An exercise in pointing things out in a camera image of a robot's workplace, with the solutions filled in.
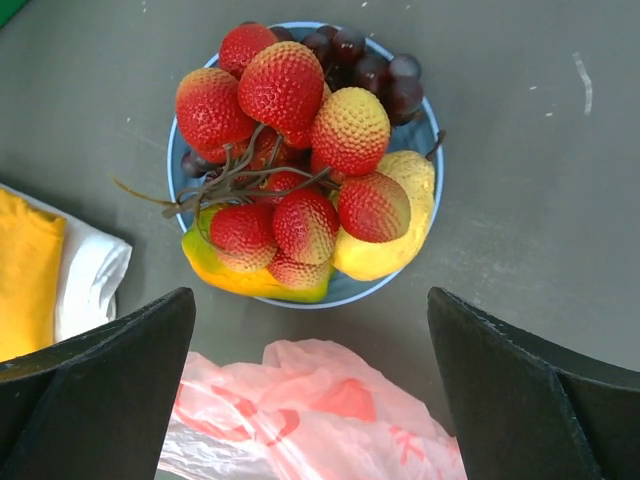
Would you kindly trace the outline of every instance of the plastic bag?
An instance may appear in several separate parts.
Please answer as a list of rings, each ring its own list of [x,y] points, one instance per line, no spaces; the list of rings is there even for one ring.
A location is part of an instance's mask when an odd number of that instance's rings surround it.
[[[278,341],[262,365],[190,353],[159,467],[190,480],[462,480],[425,405],[333,342]]]

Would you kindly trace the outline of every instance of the cloth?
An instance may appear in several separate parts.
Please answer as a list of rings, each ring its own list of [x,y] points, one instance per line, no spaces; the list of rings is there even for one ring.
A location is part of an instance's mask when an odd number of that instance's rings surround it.
[[[114,320],[115,292],[129,267],[131,246],[45,203],[3,188],[66,219],[54,310],[54,341],[66,340]]]
[[[0,189],[0,361],[53,343],[65,224]]]

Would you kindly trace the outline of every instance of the scuff mark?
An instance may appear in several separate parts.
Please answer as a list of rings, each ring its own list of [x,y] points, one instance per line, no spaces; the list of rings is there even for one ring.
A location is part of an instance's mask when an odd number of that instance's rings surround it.
[[[580,75],[582,83],[584,83],[584,114],[586,116],[591,114],[591,106],[593,105],[593,84],[579,52],[573,54],[573,61],[578,69],[578,75]]]

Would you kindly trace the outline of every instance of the bowl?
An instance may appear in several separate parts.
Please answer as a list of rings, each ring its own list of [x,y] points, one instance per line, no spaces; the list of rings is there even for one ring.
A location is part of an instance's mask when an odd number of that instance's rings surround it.
[[[278,25],[288,28],[296,40],[299,41],[307,34],[325,24],[318,22],[286,22]],[[382,55],[388,60],[393,58],[391,52],[370,38],[367,38],[367,48],[379,55]],[[218,55],[216,54],[205,64],[205,67],[215,66],[217,62]],[[389,152],[410,149],[426,154],[431,150],[437,139],[439,131],[438,123],[436,122],[436,117],[431,105],[426,98],[422,100],[422,109],[424,115],[422,115],[420,119],[414,120],[403,127],[394,128],[388,149]],[[169,194],[172,201],[176,200],[176,193],[180,190],[189,187],[197,187],[202,183],[202,179],[192,179],[184,175],[180,167],[180,160],[187,152],[189,152],[189,150],[189,145],[187,145],[177,129],[176,119],[174,117],[169,133],[169,145],[167,149],[167,177],[169,181]],[[444,154],[442,152],[442,148],[438,149],[433,163],[436,172],[436,187],[434,192],[435,202],[433,215],[431,217],[431,225],[433,225],[436,218],[442,196],[444,177]],[[180,227],[184,232],[186,232],[193,222],[193,215],[179,214],[177,218]],[[393,280],[401,270],[402,269],[372,282],[358,282],[347,275],[336,271],[329,281],[329,291],[327,296],[324,300],[318,303],[305,304],[261,297],[256,297],[256,299],[271,305],[299,310],[317,310],[338,307],[355,302],[356,300],[380,290]]]

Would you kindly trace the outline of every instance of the table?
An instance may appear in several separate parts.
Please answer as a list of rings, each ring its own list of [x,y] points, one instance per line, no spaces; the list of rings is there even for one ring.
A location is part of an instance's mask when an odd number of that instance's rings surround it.
[[[189,286],[192,348],[213,361],[331,339],[451,428],[426,320],[432,286],[640,369],[637,18],[631,0],[32,0],[0,31],[0,181],[134,245],[121,314]],[[177,223],[110,180],[166,197],[175,88],[247,19],[350,23],[424,65],[449,132],[442,208],[419,258],[358,303],[298,312],[207,287]]]

